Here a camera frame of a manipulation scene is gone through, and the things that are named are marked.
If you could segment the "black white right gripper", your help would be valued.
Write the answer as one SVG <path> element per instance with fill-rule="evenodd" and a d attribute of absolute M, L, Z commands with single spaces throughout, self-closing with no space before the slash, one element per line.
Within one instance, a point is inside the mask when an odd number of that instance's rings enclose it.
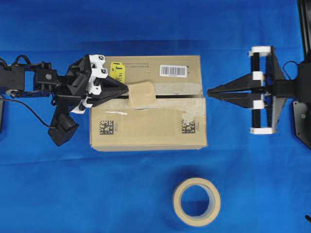
<path fill-rule="evenodd" d="M 249 57 L 256 64 L 260 58 L 266 58 L 266 72 L 259 68 L 252 68 L 252 72 L 243 75 L 226 84 L 219 85 L 207 91 L 208 96 L 227 101 L 237 106 L 252 109 L 252 134 L 274 134 L 277 132 L 281 111 L 287 100 L 286 97 L 277 96 L 277 86 L 285 81 L 281 71 L 275 48 L 273 46 L 254 46 L 249 51 Z M 233 91 L 246 91 L 258 88 L 259 93 L 229 93 Z M 262 127 L 260 111 L 267 111 L 267 127 Z"/>

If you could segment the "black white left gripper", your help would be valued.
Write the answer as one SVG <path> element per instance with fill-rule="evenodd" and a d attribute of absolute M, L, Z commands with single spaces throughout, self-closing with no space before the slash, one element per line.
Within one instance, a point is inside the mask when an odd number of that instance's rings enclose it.
<path fill-rule="evenodd" d="M 83 114 L 86 108 L 96 107 L 113 99 L 128 98 L 128 86 L 111 78 L 104 64 L 104 55 L 87 54 L 70 65 L 66 76 L 74 79 L 68 88 L 73 96 L 79 98 L 70 107 L 72 113 Z"/>

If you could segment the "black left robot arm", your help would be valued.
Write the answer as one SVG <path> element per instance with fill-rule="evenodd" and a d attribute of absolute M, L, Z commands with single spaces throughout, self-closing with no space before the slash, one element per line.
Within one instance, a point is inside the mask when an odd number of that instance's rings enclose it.
<path fill-rule="evenodd" d="M 11 98 L 51 97 L 61 112 L 83 114 L 128 92 L 128 87 L 112 78 L 100 54 L 86 54 L 69 65 L 64 75 L 50 62 L 31 63 L 20 55 L 8 64 L 0 61 L 0 92 Z"/>

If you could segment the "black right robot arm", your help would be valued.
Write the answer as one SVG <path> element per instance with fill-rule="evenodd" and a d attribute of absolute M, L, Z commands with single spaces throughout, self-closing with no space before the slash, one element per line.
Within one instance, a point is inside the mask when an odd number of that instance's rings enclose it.
<path fill-rule="evenodd" d="M 255 46 L 248 53 L 251 71 L 231 82 L 209 89 L 209 97 L 252 111 L 252 134 L 274 134 L 287 99 L 311 101 L 311 62 L 297 64 L 297 77 L 286 79 L 273 46 Z"/>

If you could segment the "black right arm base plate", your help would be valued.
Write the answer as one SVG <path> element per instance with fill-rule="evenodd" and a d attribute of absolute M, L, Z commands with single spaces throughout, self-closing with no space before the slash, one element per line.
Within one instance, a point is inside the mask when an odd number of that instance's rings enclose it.
<path fill-rule="evenodd" d="M 311 148 L 311 104 L 293 102 L 295 134 L 309 149 Z"/>

